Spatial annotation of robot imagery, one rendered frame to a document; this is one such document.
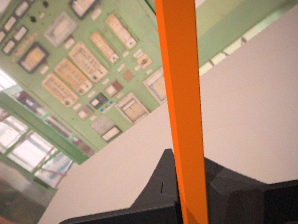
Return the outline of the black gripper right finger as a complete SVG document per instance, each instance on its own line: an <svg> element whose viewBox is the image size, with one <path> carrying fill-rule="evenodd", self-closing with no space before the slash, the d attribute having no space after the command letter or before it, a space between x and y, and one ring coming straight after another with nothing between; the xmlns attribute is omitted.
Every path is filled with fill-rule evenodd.
<svg viewBox="0 0 298 224"><path fill-rule="evenodd" d="M285 224L298 220L298 179L266 184L206 157L208 224Z"/></svg>

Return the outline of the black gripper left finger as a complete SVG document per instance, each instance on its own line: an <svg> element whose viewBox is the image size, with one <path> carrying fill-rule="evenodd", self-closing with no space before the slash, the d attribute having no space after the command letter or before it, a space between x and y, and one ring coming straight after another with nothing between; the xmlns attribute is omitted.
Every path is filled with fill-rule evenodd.
<svg viewBox="0 0 298 224"><path fill-rule="evenodd" d="M175 156L165 149L130 207L66 219L58 224L183 224Z"/></svg>

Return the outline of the orange handle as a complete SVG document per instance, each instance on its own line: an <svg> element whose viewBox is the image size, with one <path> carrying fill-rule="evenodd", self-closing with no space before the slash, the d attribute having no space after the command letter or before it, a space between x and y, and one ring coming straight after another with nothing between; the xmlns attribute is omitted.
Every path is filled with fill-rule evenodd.
<svg viewBox="0 0 298 224"><path fill-rule="evenodd" d="M195 0L154 0L183 224L208 224Z"/></svg>

